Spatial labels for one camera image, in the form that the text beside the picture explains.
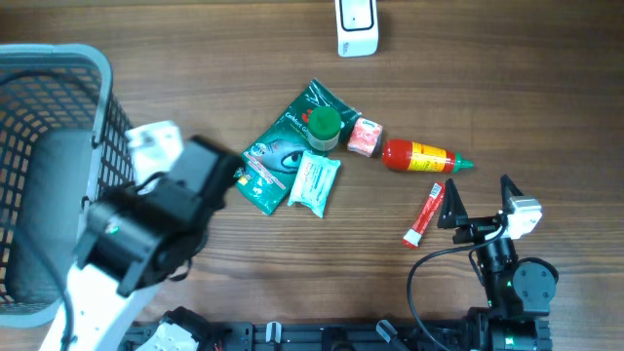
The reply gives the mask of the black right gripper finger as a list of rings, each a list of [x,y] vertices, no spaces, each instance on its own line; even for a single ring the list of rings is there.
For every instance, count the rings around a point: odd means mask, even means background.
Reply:
[[[512,212],[511,198],[523,196],[524,193],[515,185],[510,177],[503,175],[500,178],[502,206],[505,213]]]
[[[454,180],[449,178],[445,182],[444,202],[437,226],[440,229],[452,229],[468,225],[468,214],[455,186]]]

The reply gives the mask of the red stick sachet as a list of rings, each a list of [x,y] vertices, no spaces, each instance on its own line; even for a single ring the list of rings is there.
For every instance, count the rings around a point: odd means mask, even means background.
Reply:
[[[441,182],[435,182],[421,212],[403,237],[403,244],[407,248],[416,249],[419,247],[424,233],[436,210],[442,205],[444,197],[445,185]]]

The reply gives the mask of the red sauce bottle green cap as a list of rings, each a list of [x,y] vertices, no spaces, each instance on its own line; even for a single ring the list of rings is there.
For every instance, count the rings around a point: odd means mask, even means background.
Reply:
[[[460,153],[396,138],[384,143],[381,160],[386,168],[397,172],[457,173],[475,167]]]

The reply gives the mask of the orange tissue pack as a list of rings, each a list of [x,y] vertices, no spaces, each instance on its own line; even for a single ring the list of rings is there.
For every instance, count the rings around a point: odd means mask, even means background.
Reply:
[[[347,149],[371,157],[380,143],[383,127],[366,118],[359,118],[347,142]]]

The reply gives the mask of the teal wet wipes pack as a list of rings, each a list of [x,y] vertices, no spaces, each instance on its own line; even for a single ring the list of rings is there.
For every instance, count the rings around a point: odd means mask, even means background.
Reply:
[[[290,207],[299,203],[309,208],[317,217],[323,218],[340,166],[339,160],[305,151],[287,205]]]

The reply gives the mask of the green 3M gloves packet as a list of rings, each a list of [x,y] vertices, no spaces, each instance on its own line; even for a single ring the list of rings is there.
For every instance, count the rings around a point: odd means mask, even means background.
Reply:
[[[361,112],[314,79],[290,103],[269,129],[242,153],[245,169],[237,188],[265,215],[272,215],[290,194],[303,153],[327,156],[308,142],[310,114],[331,107],[340,117],[339,143],[350,137]]]

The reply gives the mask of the green lid plastic jar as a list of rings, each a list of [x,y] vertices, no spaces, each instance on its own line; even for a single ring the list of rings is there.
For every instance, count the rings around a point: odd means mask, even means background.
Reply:
[[[338,144],[341,118],[337,110],[329,106],[315,108],[308,118],[308,142],[319,151],[330,151]]]

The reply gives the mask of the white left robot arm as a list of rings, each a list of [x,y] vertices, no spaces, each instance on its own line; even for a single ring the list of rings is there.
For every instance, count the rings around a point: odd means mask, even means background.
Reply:
[[[244,165],[193,136],[169,170],[106,189],[88,209],[42,349],[116,349],[161,285],[182,280],[178,268],[205,247],[209,221]]]

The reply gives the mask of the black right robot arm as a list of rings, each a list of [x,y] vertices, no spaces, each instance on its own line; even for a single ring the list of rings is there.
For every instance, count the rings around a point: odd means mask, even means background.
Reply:
[[[455,231],[456,245],[473,246],[469,260],[488,301],[487,308],[469,309],[458,346],[461,350],[551,350],[546,318],[559,272],[541,258],[519,258],[514,245],[536,227],[542,207],[507,175],[500,183],[502,209],[492,216],[471,217],[454,181],[445,182],[438,226]]]

